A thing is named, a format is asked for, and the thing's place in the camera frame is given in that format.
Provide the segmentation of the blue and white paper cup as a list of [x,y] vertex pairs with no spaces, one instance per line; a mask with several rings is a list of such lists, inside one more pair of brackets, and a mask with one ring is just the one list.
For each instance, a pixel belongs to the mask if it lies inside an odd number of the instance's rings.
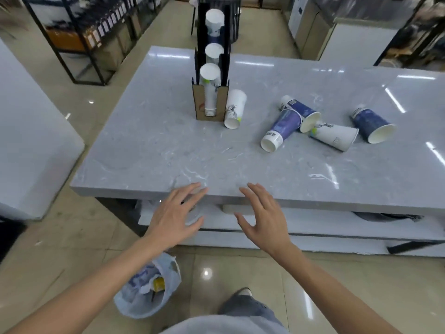
[[284,109],[292,109],[300,115],[302,123],[299,131],[301,133],[308,133],[321,118],[320,112],[314,111],[290,95],[284,95],[280,100],[280,110]]

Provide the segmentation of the dark blue paper cup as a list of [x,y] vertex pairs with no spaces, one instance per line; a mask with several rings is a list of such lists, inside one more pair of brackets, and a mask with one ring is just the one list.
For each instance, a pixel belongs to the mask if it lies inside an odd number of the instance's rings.
[[397,129],[394,124],[366,107],[357,108],[350,117],[362,138],[369,144],[379,144],[388,140]]

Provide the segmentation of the dark object under table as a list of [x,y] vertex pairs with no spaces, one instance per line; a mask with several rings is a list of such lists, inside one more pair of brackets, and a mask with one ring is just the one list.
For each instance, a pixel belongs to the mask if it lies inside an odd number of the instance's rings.
[[409,219],[418,222],[424,219],[423,215],[410,214],[387,214],[387,213],[370,213],[370,212],[353,212],[357,217],[375,223],[389,223],[396,220]]

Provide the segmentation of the person's right hand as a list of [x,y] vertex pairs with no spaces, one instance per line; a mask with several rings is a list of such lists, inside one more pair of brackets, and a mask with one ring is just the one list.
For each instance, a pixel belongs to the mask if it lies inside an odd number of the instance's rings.
[[[248,198],[248,187],[241,187],[239,190]],[[281,206],[273,198],[272,207],[252,208],[257,234],[256,237],[248,237],[248,239],[275,260],[282,258],[293,244],[288,234],[287,221]]]

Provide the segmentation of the black metal shelf rack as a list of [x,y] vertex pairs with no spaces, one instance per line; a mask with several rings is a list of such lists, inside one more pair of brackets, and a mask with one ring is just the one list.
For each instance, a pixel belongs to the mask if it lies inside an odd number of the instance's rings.
[[71,82],[106,86],[170,0],[21,0]]

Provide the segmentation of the person's right forearm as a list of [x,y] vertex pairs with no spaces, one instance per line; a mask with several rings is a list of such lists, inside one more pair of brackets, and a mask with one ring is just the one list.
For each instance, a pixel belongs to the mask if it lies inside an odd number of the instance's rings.
[[270,252],[338,334],[402,334],[292,243]]

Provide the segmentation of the stack of white paper cups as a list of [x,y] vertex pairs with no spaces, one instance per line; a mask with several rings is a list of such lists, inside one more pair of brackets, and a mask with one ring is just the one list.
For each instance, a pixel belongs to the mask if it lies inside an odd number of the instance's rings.
[[220,55],[224,54],[224,47],[218,43],[210,43],[205,48],[207,64],[219,65]]
[[219,9],[210,9],[205,15],[208,43],[216,43],[223,46],[223,34],[225,15]]
[[199,70],[199,83],[204,87],[204,113],[215,117],[217,111],[218,87],[221,85],[221,70],[214,63],[206,63]]

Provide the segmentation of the person's left forearm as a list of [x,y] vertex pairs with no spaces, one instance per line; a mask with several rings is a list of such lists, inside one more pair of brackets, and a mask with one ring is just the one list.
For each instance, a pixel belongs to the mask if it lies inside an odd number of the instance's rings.
[[136,241],[4,334],[81,334],[133,275],[172,246],[160,237]]

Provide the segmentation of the translucent plastic bag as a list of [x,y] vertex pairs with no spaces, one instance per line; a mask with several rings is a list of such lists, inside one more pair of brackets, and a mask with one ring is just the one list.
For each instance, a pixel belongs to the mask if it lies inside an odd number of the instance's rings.
[[[162,276],[165,290],[154,293],[152,281]],[[129,318],[148,318],[162,309],[181,284],[181,272],[176,258],[162,253],[144,265],[114,296],[118,311]]]

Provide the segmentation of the black cup dispenser rack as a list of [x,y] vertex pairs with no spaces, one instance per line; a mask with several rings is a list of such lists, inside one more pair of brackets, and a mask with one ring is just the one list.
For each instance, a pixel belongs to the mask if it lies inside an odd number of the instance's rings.
[[194,50],[195,78],[192,78],[192,91],[196,119],[199,121],[222,122],[225,118],[225,109],[228,92],[230,89],[229,68],[231,64],[232,43],[230,39],[230,6],[225,6],[225,22],[222,29],[224,54],[220,55],[219,67],[221,70],[221,85],[218,87],[217,111],[215,117],[207,117],[204,113],[204,87],[199,83],[199,70],[206,64],[205,48],[209,44],[205,15],[212,9],[209,3],[200,1],[198,6],[196,29],[197,47]]

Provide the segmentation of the stainless steel counter cabinet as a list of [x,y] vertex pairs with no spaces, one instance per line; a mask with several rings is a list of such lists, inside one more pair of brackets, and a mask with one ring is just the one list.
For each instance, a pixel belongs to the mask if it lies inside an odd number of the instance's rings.
[[282,0],[303,60],[377,65],[425,0]]

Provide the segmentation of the white counter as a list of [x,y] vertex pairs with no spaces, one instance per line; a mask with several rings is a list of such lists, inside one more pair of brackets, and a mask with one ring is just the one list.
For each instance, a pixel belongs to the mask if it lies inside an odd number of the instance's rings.
[[0,217],[44,217],[84,148],[0,38]]

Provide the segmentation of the person's left hand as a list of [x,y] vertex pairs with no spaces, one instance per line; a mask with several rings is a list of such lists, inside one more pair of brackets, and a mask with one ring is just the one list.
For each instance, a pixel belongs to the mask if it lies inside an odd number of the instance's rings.
[[[208,188],[203,187],[203,197],[207,191]],[[189,238],[185,237],[187,216],[196,205],[174,205],[172,203],[172,191],[161,202],[154,212],[148,230],[143,237],[154,256]]]

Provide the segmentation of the person's grey trouser leg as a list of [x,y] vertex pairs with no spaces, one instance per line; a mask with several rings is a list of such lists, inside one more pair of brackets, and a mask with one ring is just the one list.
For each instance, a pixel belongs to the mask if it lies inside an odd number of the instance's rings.
[[238,292],[232,294],[222,303],[216,314],[234,317],[261,317],[283,326],[268,306],[254,299],[251,295]]

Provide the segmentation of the black storage shelf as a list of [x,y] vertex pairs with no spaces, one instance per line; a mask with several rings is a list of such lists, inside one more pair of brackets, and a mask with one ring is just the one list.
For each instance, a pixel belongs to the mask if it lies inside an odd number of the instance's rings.
[[374,66],[445,72],[445,0],[409,0],[413,10]]

